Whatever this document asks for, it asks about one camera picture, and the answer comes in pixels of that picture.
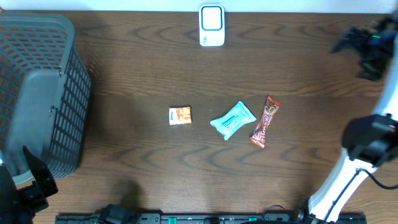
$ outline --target light blue packet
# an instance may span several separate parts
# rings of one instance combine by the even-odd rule
[[[210,121],[218,132],[228,140],[241,126],[253,122],[256,117],[239,101],[226,115]]]

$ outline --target red and brown candy bar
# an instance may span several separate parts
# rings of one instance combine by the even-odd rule
[[[266,142],[266,131],[268,125],[271,123],[272,118],[278,111],[279,107],[280,103],[278,101],[275,101],[270,96],[267,97],[266,105],[264,106],[264,111],[262,112],[260,122],[254,130],[253,136],[250,137],[250,141],[261,148],[264,148],[264,143]]]

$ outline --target wood grain surface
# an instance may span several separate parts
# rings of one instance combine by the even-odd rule
[[[356,78],[353,52],[329,54],[349,26],[381,15],[226,13],[224,46],[204,48],[197,13],[56,13],[75,26],[93,97],[81,166],[57,181],[36,223],[108,203],[165,213],[299,208],[335,165],[346,123],[368,115],[383,86]],[[249,140],[257,122],[228,141],[210,126],[239,100],[259,118],[267,95],[282,106],[265,149]],[[193,124],[169,126],[168,108],[185,105]],[[397,166],[376,177],[396,184]],[[397,194],[368,179],[344,211],[396,223]]]

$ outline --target white backdrop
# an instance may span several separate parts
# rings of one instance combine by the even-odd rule
[[[3,9],[197,11],[219,3],[227,12],[343,12],[387,13],[397,0],[0,0]]]

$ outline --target basket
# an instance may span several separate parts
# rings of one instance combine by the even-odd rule
[[[80,161],[91,79],[74,38],[63,16],[0,14],[0,160],[16,184],[32,178],[23,146],[58,179]]]

